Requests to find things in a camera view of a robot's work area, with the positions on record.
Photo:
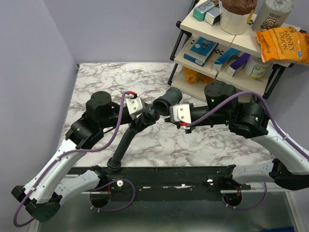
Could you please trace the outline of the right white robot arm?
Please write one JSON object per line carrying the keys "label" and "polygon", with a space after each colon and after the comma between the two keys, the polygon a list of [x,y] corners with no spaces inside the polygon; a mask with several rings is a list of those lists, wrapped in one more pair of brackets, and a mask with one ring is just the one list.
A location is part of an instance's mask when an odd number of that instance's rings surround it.
{"label": "right white robot arm", "polygon": [[233,85],[214,81],[204,88],[207,106],[194,107],[180,103],[181,92],[174,87],[154,103],[155,110],[167,116],[167,122],[190,133],[196,126],[225,124],[230,132],[258,143],[275,158],[272,161],[234,166],[231,173],[222,177],[227,189],[248,182],[274,182],[288,190],[306,189],[309,186],[309,152],[284,132],[273,119],[266,102],[240,103],[238,97],[251,91],[237,92]]}

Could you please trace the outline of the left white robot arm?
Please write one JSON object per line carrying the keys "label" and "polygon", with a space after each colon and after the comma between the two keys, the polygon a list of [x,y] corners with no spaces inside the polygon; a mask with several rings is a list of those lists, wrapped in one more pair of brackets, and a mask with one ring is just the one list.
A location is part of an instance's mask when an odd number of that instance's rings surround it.
{"label": "left white robot arm", "polygon": [[67,183],[62,180],[84,155],[107,149],[116,138],[119,127],[128,124],[116,151],[108,160],[109,169],[119,169],[135,135],[155,124],[159,118],[153,105],[145,104],[135,92],[124,92],[120,104],[114,103],[105,91],[93,93],[86,102],[86,111],[71,125],[58,151],[48,163],[30,182],[13,188],[11,194],[20,202],[14,214],[14,225],[27,225],[17,222],[23,206],[31,215],[31,221],[46,222],[73,196],[90,189],[104,190],[107,179],[98,167],[90,168]]}

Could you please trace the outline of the grey T pipe fitting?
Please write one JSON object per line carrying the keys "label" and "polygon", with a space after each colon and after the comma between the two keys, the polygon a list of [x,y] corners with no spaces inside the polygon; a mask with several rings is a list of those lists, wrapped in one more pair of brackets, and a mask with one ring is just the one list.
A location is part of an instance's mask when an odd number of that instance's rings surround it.
{"label": "grey T pipe fitting", "polygon": [[181,91],[170,87],[164,95],[153,101],[154,110],[161,116],[169,116],[169,108],[178,104],[183,98]]}

